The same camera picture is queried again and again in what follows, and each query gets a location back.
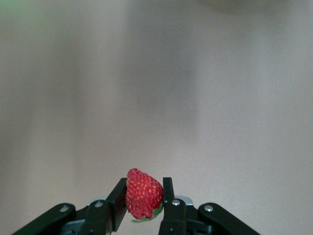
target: strawberry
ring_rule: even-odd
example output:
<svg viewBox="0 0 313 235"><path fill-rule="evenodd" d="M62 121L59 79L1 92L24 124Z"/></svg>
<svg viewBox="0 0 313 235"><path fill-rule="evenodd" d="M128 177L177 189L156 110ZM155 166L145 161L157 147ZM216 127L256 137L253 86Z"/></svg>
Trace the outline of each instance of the strawberry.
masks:
<svg viewBox="0 0 313 235"><path fill-rule="evenodd" d="M127 174L126 206L142 222L155 218L163 209L163 187L147 173L136 168Z"/></svg>

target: gray surface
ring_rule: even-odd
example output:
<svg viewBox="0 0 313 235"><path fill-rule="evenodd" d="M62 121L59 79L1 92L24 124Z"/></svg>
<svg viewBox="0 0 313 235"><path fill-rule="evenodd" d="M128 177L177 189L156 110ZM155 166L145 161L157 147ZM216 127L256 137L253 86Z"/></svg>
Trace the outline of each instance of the gray surface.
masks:
<svg viewBox="0 0 313 235"><path fill-rule="evenodd" d="M132 167L263 235L312 234L313 1L8 2L0 234Z"/></svg>

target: screw head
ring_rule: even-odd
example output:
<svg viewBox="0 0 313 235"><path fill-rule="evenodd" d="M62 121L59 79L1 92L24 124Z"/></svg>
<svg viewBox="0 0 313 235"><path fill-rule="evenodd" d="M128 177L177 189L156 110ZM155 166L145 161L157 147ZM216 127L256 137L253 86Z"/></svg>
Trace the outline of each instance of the screw head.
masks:
<svg viewBox="0 0 313 235"><path fill-rule="evenodd" d="M212 212L213 211L213 207L211 205L205 205L204 206L205 211L207 212Z"/></svg>
<svg viewBox="0 0 313 235"><path fill-rule="evenodd" d="M60 212L66 212L69 209L67 205L64 205L61 209Z"/></svg>
<svg viewBox="0 0 313 235"><path fill-rule="evenodd" d="M102 207L103 206L103 203L98 201L96 204L94 204L94 207Z"/></svg>
<svg viewBox="0 0 313 235"><path fill-rule="evenodd" d="M172 201L172 204L173 204L174 206L179 206L179 205L180 205L180 201L177 200L177 199L174 199L174 200Z"/></svg>

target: strawberry leaf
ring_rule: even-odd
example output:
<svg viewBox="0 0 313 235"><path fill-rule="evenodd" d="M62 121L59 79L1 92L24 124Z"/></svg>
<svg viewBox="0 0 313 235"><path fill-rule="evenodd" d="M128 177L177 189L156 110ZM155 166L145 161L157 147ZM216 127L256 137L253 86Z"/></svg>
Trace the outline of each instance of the strawberry leaf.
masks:
<svg viewBox="0 0 313 235"><path fill-rule="evenodd" d="M132 220L132 222L133 223L141 223L141 222L153 220L154 218L156 218L158 216L158 214L160 214L162 212L162 210L163 210L163 202L160 204L159 208L153 209L152 218L146 218L145 216L143 216L141 219Z"/></svg>

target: silver screw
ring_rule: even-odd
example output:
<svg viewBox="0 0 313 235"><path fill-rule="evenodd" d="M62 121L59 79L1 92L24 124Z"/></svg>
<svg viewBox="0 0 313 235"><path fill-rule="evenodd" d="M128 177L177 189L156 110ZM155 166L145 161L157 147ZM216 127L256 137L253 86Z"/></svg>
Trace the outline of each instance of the silver screw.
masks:
<svg viewBox="0 0 313 235"><path fill-rule="evenodd" d="M64 205L61 209L60 212L66 212L69 209L67 205Z"/></svg>
<svg viewBox="0 0 313 235"><path fill-rule="evenodd" d="M96 204L94 204L94 207L102 207L103 203L98 201Z"/></svg>
<svg viewBox="0 0 313 235"><path fill-rule="evenodd" d="M213 211L213 207L211 205L205 205L204 206L204 209L207 211L207 212L212 212Z"/></svg>
<svg viewBox="0 0 313 235"><path fill-rule="evenodd" d="M179 205L180 205L180 201L177 200L177 199L174 199L174 200L172 201L172 204L173 204L174 206L179 206Z"/></svg>

